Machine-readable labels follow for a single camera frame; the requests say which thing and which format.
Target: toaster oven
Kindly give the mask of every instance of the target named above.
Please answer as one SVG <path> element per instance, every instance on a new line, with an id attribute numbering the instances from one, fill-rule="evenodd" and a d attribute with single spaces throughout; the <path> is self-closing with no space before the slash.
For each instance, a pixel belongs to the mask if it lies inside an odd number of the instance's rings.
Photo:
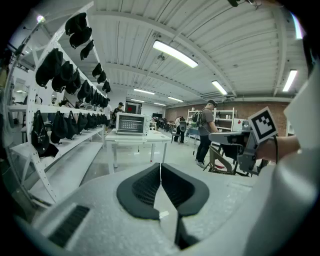
<path id="1" fill-rule="evenodd" d="M 151 116 L 118 112 L 116 114 L 115 132 L 117 134 L 147 135 Z"/>

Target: ceiling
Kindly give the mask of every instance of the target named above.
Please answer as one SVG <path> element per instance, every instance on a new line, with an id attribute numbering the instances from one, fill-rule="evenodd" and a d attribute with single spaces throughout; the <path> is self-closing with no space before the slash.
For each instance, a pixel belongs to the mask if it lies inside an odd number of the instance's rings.
<path id="1" fill-rule="evenodd" d="M 90 1 L 46 2 L 39 6 L 47 22 L 46 36 Z M 279 7 L 258 9 L 241 2 L 231 7 L 227 0 L 95 0 L 88 22 L 97 55 L 85 60 L 71 48 L 65 34 L 62 48 L 87 77 L 101 62 L 111 89 L 127 91 L 129 99 L 167 106 L 223 100 L 212 85 L 217 80 L 227 97 L 293 97 L 307 80 L 308 70 L 302 40 L 296 40 L 293 19 Z M 191 68 L 153 48 L 155 40 L 177 48 L 198 62 Z M 289 92 L 282 89 L 291 69 L 298 70 Z M 154 92 L 155 95 L 133 89 Z"/>

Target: brown wall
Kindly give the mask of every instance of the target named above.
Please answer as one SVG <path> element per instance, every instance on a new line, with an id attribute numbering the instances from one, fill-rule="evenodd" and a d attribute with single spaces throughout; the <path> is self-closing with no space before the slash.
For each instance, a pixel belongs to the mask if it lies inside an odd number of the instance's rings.
<path id="1" fill-rule="evenodd" d="M 248 119 L 249 116 L 262 110 L 265 107 L 269 107 L 274 121 L 278 127 L 279 136 L 286 135 L 287 118 L 285 117 L 284 110 L 288 106 L 287 102 L 228 102 L 219 104 L 217 110 L 232 110 L 234 108 L 237 111 L 236 117 L 240 119 Z M 205 104 L 181 106 L 174 108 L 167 108 L 165 110 L 165 118 L 168 121 L 175 121 L 178 116 L 183 116 L 187 119 L 188 110 L 194 107 L 195 110 L 202 110 Z"/>

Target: jeans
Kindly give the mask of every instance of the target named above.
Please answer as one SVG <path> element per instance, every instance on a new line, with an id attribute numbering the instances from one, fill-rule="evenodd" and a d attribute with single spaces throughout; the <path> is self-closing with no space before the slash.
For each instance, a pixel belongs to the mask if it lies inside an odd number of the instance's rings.
<path id="1" fill-rule="evenodd" d="M 185 132 L 180 130 L 180 125 L 176 128 L 176 134 L 180 134 L 180 142 L 184 143 L 185 140 Z M 178 141 L 179 136 L 174 136 L 174 141 Z"/>
<path id="2" fill-rule="evenodd" d="M 208 153 L 210 145 L 211 141 L 209 139 L 209 135 L 200 136 L 200 145 L 198 147 L 195 157 L 198 160 L 198 162 L 203 163 L 203 161 L 205 160 L 205 156 Z"/>

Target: oven glass window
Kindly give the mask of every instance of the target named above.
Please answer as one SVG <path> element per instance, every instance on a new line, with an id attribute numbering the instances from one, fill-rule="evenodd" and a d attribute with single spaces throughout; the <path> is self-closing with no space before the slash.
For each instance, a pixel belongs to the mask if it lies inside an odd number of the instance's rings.
<path id="1" fill-rule="evenodd" d="M 120 115 L 118 132 L 142 134 L 144 132 L 144 117 Z"/>

